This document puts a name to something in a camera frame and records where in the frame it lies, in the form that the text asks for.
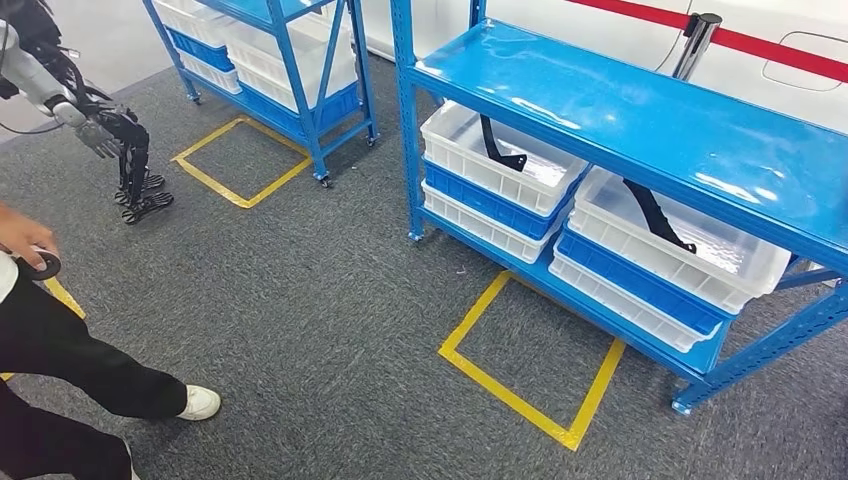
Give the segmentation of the person's hand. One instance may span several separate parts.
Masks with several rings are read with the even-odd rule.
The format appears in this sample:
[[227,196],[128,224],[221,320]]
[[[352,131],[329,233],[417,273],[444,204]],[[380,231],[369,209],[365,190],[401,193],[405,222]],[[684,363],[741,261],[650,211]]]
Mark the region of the person's hand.
[[51,230],[13,208],[1,204],[1,249],[23,258],[38,271],[46,269],[44,258],[37,249],[58,253]]

